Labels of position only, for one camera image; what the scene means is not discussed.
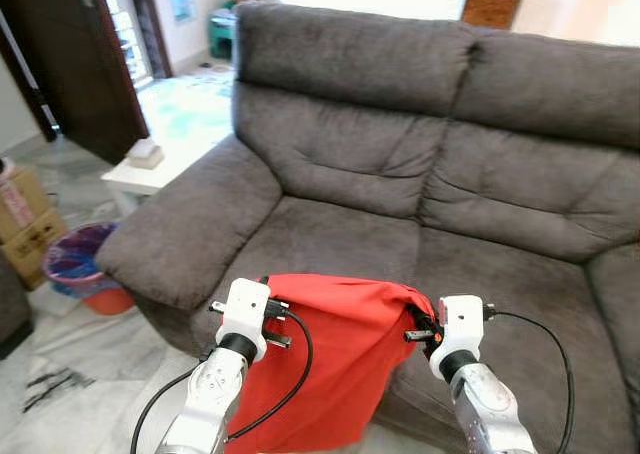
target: sofa armrest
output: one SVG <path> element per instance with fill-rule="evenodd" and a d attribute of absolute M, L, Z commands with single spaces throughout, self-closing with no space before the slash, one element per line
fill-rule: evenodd
<path fill-rule="evenodd" d="M 616 247 L 592 259 L 587 276 L 611 333 L 640 436 L 640 250 Z"/>
<path fill-rule="evenodd" d="M 123 221 L 96 261 L 137 295 L 191 311 L 281 197 L 269 168 L 231 135 Z"/>

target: sofa backrest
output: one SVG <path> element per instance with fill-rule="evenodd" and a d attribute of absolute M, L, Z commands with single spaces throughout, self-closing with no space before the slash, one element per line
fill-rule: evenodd
<path fill-rule="evenodd" d="M 288 194 L 572 262 L 637 236 L 640 50 L 257 4 L 236 47 Z"/>

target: trash bin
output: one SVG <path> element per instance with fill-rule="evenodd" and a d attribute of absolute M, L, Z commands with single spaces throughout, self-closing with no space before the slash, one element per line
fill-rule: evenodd
<path fill-rule="evenodd" d="M 117 227 L 113 222 L 74 229 L 47 251 L 42 270 L 60 294 L 81 299 L 98 314 L 120 314 L 133 306 L 129 294 L 101 272 L 94 258 Z"/>

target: white side table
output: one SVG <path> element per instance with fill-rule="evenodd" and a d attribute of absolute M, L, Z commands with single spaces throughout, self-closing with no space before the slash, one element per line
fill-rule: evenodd
<path fill-rule="evenodd" d="M 102 175 L 123 216 L 128 216 L 139 205 L 138 196 L 151 196 L 173 181 L 214 145 L 175 143 L 162 145 L 164 159 L 154 169 L 141 169 L 124 159 Z"/>

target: cardboard box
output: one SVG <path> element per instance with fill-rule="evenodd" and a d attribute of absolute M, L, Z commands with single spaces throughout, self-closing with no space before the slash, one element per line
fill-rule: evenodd
<path fill-rule="evenodd" d="M 1 246 L 28 289 L 35 289 L 45 277 L 40 265 L 49 246 L 67 232 L 67 226 L 54 208 L 50 208 L 29 227 Z"/>
<path fill-rule="evenodd" d="M 51 203 L 31 169 L 17 168 L 8 181 L 0 183 L 0 244 L 44 214 Z"/>

